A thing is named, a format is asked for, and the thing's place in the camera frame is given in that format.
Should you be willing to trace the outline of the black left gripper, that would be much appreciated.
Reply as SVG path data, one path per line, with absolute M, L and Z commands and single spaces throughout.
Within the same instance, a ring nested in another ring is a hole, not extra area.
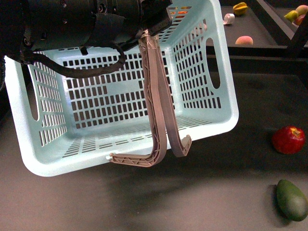
M 144 30 L 169 28 L 170 0 L 3 0 L 0 54 L 82 47 L 135 47 Z

